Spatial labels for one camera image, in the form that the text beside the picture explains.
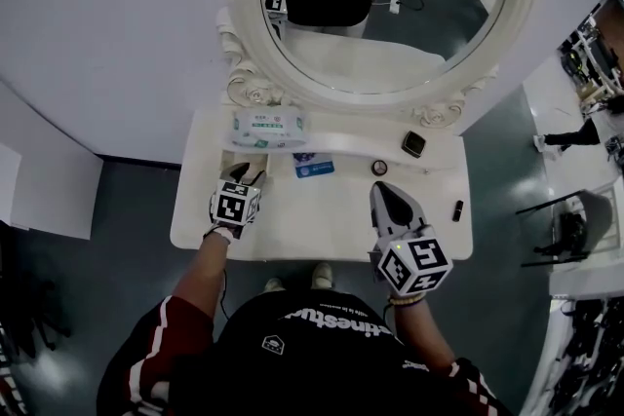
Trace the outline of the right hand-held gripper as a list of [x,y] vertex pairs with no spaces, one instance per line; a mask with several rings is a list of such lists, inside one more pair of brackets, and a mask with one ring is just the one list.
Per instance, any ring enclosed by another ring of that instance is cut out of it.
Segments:
[[380,238],[370,252],[374,278],[387,283],[394,297],[438,288],[451,272],[452,260],[433,227],[426,225],[416,199],[394,184],[376,181],[370,190],[370,213]]

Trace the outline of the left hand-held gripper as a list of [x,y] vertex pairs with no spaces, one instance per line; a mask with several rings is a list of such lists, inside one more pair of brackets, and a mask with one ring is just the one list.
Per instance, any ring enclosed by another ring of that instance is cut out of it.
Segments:
[[266,177],[265,166],[260,163],[248,163],[248,169],[246,162],[226,167],[211,197],[209,215],[213,226],[225,228],[234,239],[240,239],[258,212]]

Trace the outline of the small dark square box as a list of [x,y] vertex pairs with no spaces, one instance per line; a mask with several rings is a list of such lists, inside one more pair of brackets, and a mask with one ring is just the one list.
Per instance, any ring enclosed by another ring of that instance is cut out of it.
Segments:
[[401,145],[401,149],[414,158],[420,158],[425,147],[426,139],[413,131],[406,133]]

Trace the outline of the white ornate dressing table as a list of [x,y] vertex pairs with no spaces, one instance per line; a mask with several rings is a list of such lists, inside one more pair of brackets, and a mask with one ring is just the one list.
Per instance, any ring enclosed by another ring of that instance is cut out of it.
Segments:
[[[457,166],[455,171],[429,175],[400,175],[389,170],[381,178],[414,197],[426,222],[447,256],[466,260],[473,251],[471,210],[464,207],[452,221],[458,200],[470,202],[469,175],[462,137],[442,129],[371,115],[308,112],[306,153],[328,153],[334,172],[298,178],[293,149],[263,151],[237,147],[228,132],[233,105],[195,113],[187,138],[177,187],[170,239],[183,249],[199,247],[210,225],[209,200],[221,174],[223,151],[265,154],[268,179],[259,213],[228,255],[236,260],[368,260],[377,235],[371,226],[369,194],[378,180],[371,172],[375,160],[422,166]],[[401,149],[407,132],[426,139],[420,158]]]

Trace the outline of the person's left forearm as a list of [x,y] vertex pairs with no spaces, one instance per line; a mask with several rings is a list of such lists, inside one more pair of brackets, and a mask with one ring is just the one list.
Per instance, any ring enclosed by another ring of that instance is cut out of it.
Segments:
[[229,244],[218,232],[208,234],[172,293],[173,297],[193,305],[211,320],[215,317],[223,287]]

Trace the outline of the person's right forearm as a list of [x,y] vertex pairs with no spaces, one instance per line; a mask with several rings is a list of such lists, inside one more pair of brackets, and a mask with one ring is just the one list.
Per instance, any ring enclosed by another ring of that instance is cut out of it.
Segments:
[[425,299],[394,307],[394,321],[398,337],[416,351],[431,371],[450,372],[456,360],[455,354],[438,328]]

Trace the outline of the person's left hand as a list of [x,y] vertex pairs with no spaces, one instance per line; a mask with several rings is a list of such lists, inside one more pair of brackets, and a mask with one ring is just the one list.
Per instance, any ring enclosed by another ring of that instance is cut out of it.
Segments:
[[210,234],[219,234],[229,243],[232,243],[233,241],[241,238],[244,228],[244,225],[237,225],[218,220],[210,226],[209,230],[203,235],[203,239],[207,238]]

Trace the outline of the white green wet wipes pack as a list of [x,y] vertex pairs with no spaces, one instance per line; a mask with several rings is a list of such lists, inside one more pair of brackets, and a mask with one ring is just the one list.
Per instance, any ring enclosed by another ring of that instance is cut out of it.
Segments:
[[304,113],[293,106],[240,108],[233,114],[229,139],[254,149],[301,146],[308,140]]

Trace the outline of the blue white flat packet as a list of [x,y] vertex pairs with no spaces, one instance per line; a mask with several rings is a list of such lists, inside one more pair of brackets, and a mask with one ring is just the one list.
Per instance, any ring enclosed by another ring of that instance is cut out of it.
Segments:
[[331,174],[334,172],[332,156],[328,153],[293,153],[295,174],[298,178]]

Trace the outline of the person's right shoe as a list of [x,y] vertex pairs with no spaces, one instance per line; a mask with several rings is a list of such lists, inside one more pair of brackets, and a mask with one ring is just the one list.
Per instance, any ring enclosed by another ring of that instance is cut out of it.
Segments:
[[333,289],[332,267],[327,262],[319,263],[312,274],[312,289]]

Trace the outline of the oval white framed mirror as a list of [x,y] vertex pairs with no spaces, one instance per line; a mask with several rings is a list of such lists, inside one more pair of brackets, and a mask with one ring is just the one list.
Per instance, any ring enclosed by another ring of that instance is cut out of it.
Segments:
[[296,104],[333,112],[411,110],[426,126],[458,120],[466,96],[497,74],[533,0],[497,0],[478,35],[441,65],[401,44],[272,28],[261,0],[229,0],[217,29],[230,60],[227,91],[241,106]]

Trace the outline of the black bag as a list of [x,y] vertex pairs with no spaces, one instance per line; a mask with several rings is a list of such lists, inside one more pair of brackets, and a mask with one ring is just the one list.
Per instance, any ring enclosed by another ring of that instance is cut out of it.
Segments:
[[587,224],[579,213],[567,212],[560,216],[561,238],[558,241],[558,254],[569,252],[581,254],[588,239]]

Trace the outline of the person's black jersey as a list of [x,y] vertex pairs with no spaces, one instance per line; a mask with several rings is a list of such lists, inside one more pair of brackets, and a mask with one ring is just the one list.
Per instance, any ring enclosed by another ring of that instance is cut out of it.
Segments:
[[512,416],[479,369],[436,374],[356,296],[262,293],[219,335],[170,296],[108,365],[97,416]]

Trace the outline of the white board panel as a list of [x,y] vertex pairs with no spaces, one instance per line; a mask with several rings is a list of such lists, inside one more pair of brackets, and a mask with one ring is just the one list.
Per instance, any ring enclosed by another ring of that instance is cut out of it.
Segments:
[[87,240],[102,160],[25,159],[0,143],[0,222]]

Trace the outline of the pile of black gear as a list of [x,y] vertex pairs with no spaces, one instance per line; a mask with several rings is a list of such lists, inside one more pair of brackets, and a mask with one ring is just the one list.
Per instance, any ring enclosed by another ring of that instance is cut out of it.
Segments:
[[624,296],[577,300],[547,416],[624,416]]

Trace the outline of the grey chair black frame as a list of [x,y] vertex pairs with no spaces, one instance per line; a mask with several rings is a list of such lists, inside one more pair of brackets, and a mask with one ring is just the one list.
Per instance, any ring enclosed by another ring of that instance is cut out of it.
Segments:
[[[610,226],[613,223],[614,216],[611,202],[606,196],[596,194],[589,190],[578,190],[560,198],[556,198],[552,201],[539,204],[530,208],[518,210],[516,214],[520,215],[524,213],[541,211],[545,208],[550,208],[554,207],[555,205],[563,204],[564,202],[567,202],[572,198],[576,198],[580,203],[580,211],[561,211],[559,213],[559,222],[556,223],[554,226],[554,231],[558,235],[558,237],[548,246],[537,246],[533,250],[533,252],[541,256],[541,259],[534,262],[523,263],[523,268],[580,263],[589,257],[589,255],[598,245],[599,241],[607,234]],[[579,213],[586,221],[588,239],[585,245],[585,250],[581,254],[572,255],[569,252],[558,254],[558,241],[561,238],[560,216],[567,212]]]

